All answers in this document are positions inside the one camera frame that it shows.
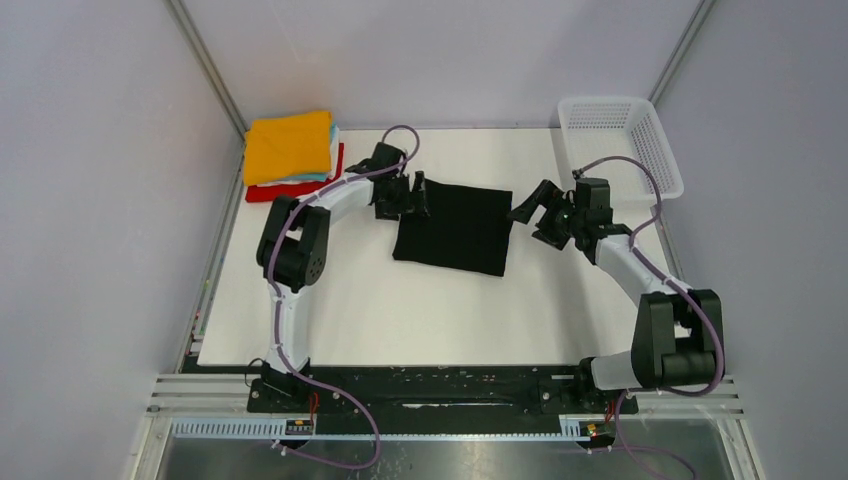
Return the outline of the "black t-shirt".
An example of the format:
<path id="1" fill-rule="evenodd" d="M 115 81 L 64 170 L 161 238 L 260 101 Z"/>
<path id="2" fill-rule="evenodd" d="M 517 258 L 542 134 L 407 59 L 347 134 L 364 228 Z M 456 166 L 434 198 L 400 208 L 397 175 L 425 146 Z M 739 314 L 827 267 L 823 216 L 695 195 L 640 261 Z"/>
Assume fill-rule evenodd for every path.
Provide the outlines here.
<path id="1" fill-rule="evenodd" d="M 429 215 L 402 217 L 393 259 L 502 277 L 513 193 L 433 180 L 424 190 Z"/>

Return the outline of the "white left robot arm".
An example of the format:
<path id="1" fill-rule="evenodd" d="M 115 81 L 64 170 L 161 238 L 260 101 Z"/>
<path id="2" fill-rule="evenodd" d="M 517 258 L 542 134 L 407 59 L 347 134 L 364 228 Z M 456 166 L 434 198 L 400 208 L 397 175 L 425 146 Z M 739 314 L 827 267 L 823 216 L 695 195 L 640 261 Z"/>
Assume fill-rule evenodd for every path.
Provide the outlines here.
<path id="1" fill-rule="evenodd" d="M 271 204 L 256 252 L 271 304 L 269 348 L 260 378 L 288 411 L 309 401 L 299 377 L 309 366 L 308 317 L 313 286 L 326 265 L 330 228 L 354 210 L 372 207 L 378 219 L 429 215 L 425 177 L 404 172 L 412 155 L 384 141 L 370 157 L 313 193 L 281 195 Z"/>

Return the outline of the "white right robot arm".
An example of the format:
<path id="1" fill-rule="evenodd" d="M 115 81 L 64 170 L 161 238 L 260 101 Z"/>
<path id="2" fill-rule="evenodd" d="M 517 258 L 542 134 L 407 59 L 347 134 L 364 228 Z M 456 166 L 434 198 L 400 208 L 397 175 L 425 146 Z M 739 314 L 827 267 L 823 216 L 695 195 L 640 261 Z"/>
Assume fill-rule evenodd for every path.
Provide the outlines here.
<path id="1" fill-rule="evenodd" d="M 637 308 L 629 350 L 581 361 L 582 378 L 573 386 L 577 405 L 597 412 L 613 391 L 698 396 L 714 390 L 725 372 L 718 295 L 691 288 L 648 259 L 634 231 L 615 222 L 604 179 L 581 178 L 569 191 L 544 180 L 508 217 L 527 224 L 538 208 L 544 213 L 533 238 L 558 250 L 574 244 Z"/>

